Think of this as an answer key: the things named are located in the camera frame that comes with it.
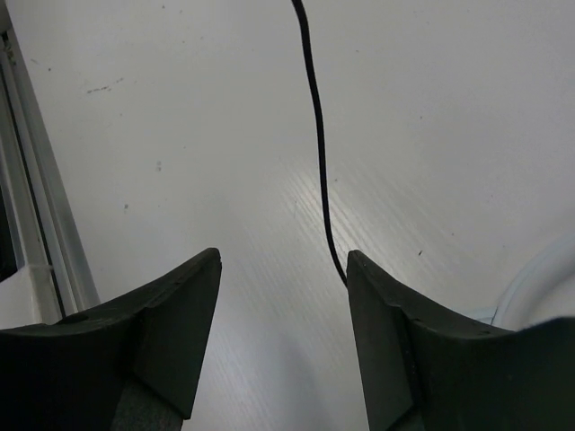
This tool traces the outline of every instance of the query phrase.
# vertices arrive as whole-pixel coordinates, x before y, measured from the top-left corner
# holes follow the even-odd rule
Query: black cable
[[[307,16],[305,15],[304,4],[301,2],[301,0],[292,0],[291,3],[294,6],[294,9],[296,9],[299,28],[302,32],[302,48],[304,50],[305,71],[307,72],[309,89],[312,94],[312,102],[314,103],[315,127],[317,129],[317,151],[320,164],[320,190],[322,192],[323,225],[325,226],[325,236],[327,238],[327,245],[330,248],[333,264],[338,270],[338,274],[340,274],[341,281],[345,286],[347,286],[348,279],[345,277],[345,271],[341,266],[340,259],[338,258],[338,252],[335,250],[335,243],[333,242],[332,220],[330,218],[330,197],[327,189],[327,168],[325,165],[325,132],[323,130],[322,104],[320,103],[320,93],[317,90],[317,81],[315,80],[314,58],[312,57],[312,42],[309,36],[309,25],[307,23]]]

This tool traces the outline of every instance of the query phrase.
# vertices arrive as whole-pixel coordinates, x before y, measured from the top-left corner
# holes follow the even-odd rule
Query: white floor
[[[291,3],[7,3],[102,300],[222,252],[187,429],[366,430]],[[493,306],[575,222],[575,3],[306,5],[341,256]]]

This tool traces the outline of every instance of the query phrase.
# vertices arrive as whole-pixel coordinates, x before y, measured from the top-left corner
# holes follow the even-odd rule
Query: scuff mark
[[[120,79],[117,79],[116,81],[114,81],[114,83],[119,84],[123,80],[124,80],[124,78],[120,78]],[[88,90],[86,92],[86,94],[92,94],[93,92],[103,92],[104,90],[111,92],[111,84],[110,85],[104,85],[103,87],[100,87],[100,88],[92,88],[92,90]]]

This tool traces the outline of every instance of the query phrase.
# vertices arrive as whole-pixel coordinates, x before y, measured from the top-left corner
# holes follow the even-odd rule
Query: black wire
[[[302,48],[304,49],[305,70],[307,72],[307,80],[309,81],[309,89],[312,93],[312,102],[314,103],[315,126],[317,129],[317,151],[320,164],[320,190],[322,192],[323,225],[325,226],[325,236],[327,238],[327,245],[330,248],[333,264],[338,270],[341,281],[345,286],[347,286],[348,279],[345,277],[345,271],[341,266],[340,259],[338,258],[338,252],[335,250],[335,243],[333,242],[332,220],[330,218],[330,197],[327,189],[327,168],[325,166],[325,132],[323,131],[322,104],[320,103],[320,93],[317,90],[317,81],[315,80],[314,58],[312,57],[312,42],[309,37],[309,25],[307,23],[307,16],[305,15],[304,4],[301,2],[301,0],[292,0],[291,3],[294,6],[294,9],[296,9],[299,28],[302,32]]]

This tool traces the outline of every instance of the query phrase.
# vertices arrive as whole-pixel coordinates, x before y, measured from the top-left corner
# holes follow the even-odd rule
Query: black plastic part
[[[206,250],[55,325],[0,331],[1,428],[179,429],[191,414],[220,274],[219,252]],[[129,412],[139,412],[133,422]]]
[[[372,431],[575,429],[574,319],[495,328],[418,294],[360,251],[349,254],[348,289]]]
[[[14,255],[4,196],[0,190],[0,282],[15,274],[16,270],[16,256]]]

